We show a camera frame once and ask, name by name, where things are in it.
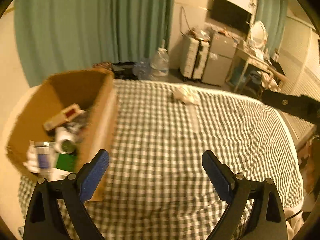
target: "round mirror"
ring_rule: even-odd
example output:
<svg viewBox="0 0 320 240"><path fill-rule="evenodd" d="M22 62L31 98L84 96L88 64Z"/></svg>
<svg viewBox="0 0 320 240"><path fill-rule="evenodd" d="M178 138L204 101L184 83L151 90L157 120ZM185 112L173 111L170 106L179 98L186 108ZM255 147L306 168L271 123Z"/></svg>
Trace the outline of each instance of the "round mirror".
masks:
<svg viewBox="0 0 320 240"><path fill-rule="evenodd" d="M255 47L261 49L266 40L266 29L261 21L257 21L251 28L251 40L254 41Z"/></svg>

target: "tv screen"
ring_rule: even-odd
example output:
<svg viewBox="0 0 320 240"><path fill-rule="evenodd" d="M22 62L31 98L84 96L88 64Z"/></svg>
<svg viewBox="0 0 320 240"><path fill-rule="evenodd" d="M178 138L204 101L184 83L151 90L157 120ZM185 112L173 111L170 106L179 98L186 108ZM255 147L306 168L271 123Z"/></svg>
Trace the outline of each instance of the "tv screen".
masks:
<svg viewBox="0 0 320 240"><path fill-rule="evenodd" d="M245 34L249 32L251 13L227 0L214 0L211 18Z"/></svg>

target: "white suitcase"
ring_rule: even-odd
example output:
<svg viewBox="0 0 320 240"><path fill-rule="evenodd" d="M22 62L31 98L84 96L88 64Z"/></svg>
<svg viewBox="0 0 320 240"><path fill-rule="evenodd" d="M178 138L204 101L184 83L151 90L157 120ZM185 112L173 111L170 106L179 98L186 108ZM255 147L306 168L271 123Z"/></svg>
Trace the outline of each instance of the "white suitcase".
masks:
<svg viewBox="0 0 320 240"><path fill-rule="evenodd" d="M209 43L184 36L180 72L186 79L201 79L207 61Z"/></svg>

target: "bed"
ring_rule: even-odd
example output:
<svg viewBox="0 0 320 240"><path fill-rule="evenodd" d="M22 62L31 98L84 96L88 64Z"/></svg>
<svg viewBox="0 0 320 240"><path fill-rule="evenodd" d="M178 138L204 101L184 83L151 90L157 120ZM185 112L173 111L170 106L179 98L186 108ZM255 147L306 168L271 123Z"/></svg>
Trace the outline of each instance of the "bed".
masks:
<svg viewBox="0 0 320 240"><path fill-rule="evenodd" d="M114 80L119 98L117 128L107 170L105 200L85 206L107 239L206 239L226 203L205 173L201 157L212 150L233 173L274 180L284 207L303 201L295 147L283 119L259 101L192 87L200 96L190 108L172 97L177 84ZM25 216L34 183L21 177ZM238 237L248 219L249 200ZM63 203L70 237L77 236Z"/></svg>

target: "curtain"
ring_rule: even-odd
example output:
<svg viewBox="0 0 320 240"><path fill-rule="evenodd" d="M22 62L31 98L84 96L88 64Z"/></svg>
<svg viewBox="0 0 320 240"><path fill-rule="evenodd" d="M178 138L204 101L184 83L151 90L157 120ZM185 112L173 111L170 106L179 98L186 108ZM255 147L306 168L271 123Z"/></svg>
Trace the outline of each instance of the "curtain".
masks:
<svg viewBox="0 0 320 240"><path fill-rule="evenodd" d="M168 47L173 0L15 0L20 61L30 86L53 73L151 57Z"/></svg>
<svg viewBox="0 0 320 240"><path fill-rule="evenodd" d="M288 0L258 0L255 21L262 21L268 33L265 49L272 56L279 49L287 16Z"/></svg>

